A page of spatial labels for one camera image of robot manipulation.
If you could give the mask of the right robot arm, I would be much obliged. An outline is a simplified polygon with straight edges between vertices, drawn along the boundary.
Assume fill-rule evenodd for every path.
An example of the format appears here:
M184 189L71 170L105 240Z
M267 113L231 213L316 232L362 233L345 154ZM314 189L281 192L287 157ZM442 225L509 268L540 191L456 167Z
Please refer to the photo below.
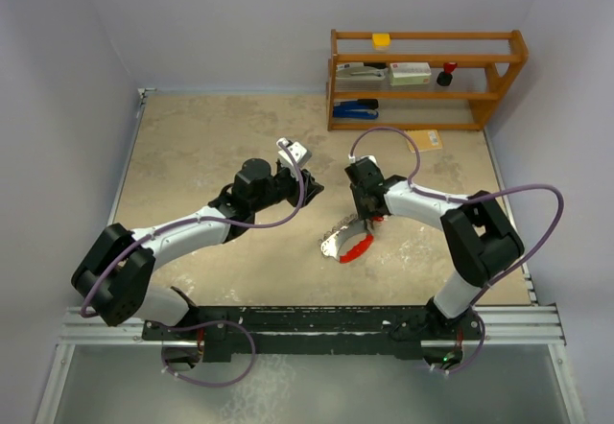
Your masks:
M486 191L453 196L409 182L385 178L377 163L364 157L345 168L358 216L408 218L444 234L453 271L426 305L428 331L448 339L490 281L525 252L525 246L498 201Z

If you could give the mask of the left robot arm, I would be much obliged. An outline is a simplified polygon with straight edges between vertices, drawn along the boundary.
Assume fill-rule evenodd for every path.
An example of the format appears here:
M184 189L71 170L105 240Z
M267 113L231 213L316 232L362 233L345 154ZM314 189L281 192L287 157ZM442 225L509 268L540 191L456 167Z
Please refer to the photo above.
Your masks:
M239 238L257 226L255 217L266 208L285 201L299 209L323 189L306 169L252 158L191 215L134 230L107 226L71 278L84 298L82 317L99 317L109 326L141 318L163 325L177 340L190 338L197 330L198 306L176 287L154 286L154 272L201 248Z

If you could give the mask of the silver red key holder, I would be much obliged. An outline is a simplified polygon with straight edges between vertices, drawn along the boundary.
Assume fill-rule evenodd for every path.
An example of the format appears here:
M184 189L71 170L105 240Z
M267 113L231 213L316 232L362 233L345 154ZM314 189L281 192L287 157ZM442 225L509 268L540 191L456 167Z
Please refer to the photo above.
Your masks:
M373 242L373 221L351 215L326 232L319 247L324 257L348 264L366 253Z

